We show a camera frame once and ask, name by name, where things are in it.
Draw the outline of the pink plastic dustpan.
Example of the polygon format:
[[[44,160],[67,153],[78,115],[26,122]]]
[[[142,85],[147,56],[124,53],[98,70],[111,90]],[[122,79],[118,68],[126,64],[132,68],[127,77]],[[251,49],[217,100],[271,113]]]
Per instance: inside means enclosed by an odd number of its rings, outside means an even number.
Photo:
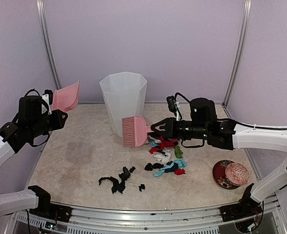
[[[52,111],[61,110],[67,113],[75,109],[79,101],[79,85],[80,81],[62,89],[55,90]]]

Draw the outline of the pink plastic hand brush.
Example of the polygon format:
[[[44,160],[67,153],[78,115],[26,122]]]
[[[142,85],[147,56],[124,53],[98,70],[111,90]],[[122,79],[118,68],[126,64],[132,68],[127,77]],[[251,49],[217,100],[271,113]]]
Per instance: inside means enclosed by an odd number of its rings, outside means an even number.
[[[122,119],[122,142],[124,147],[140,147],[145,144],[148,133],[153,132],[142,116]]]

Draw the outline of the translucent white waste bin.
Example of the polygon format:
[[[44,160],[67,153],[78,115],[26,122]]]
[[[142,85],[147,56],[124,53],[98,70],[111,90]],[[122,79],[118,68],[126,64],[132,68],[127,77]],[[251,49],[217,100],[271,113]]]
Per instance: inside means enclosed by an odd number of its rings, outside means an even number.
[[[112,130],[122,136],[122,119],[142,116],[147,80],[138,73],[110,74],[99,82]]]

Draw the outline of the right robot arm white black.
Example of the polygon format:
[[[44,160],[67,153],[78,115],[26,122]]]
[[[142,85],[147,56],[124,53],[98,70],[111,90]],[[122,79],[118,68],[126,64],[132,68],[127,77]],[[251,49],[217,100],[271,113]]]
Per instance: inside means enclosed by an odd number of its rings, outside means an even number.
[[[287,126],[259,126],[229,118],[218,119],[215,103],[203,97],[188,101],[191,119],[183,120],[176,102],[178,95],[167,97],[169,111],[175,113],[175,117],[151,125],[153,132],[181,141],[200,139],[203,144],[224,150],[252,148],[287,153]],[[256,204],[285,186],[287,159],[266,177],[246,188],[241,202],[236,206],[237,213],[240,216],[249,215]]]

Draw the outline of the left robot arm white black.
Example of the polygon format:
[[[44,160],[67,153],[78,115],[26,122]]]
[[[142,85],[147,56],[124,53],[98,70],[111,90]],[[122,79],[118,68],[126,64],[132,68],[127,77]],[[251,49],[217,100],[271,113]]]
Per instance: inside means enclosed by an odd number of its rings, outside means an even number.
[[[68,118],[69,108],[59,107],[56,95],[46,90],[44,95],[27,92],[19,99],[19,110],[11,122],[0,128],[0,167],[25,144],[35,148],[35,138],[50,137],[50,132],[62,129]],[[39,186],[0,195],[0,217],[21,210],[35,210],[50,217],[55,213],[51,196]]]

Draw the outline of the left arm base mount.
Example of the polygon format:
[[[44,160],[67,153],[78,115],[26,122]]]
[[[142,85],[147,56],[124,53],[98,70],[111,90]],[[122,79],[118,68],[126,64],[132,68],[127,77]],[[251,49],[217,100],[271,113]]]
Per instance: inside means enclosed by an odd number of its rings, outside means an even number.
[[[73,210],[71,207],[52,203],[51,195],[37,185],[28,186],[28,189],[38,197],[38,206],[29,210],[31,214],[54,221],[69,222]]]

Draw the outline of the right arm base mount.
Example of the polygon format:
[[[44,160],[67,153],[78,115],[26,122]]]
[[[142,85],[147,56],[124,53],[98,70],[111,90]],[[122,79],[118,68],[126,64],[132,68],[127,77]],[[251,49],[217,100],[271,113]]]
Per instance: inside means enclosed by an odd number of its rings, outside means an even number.
[[[237,203],[220,207],[223,222],[249,217],[263,211],[261,203],[250,197],[253,185],[254,183],[246,187],[242,198]]]

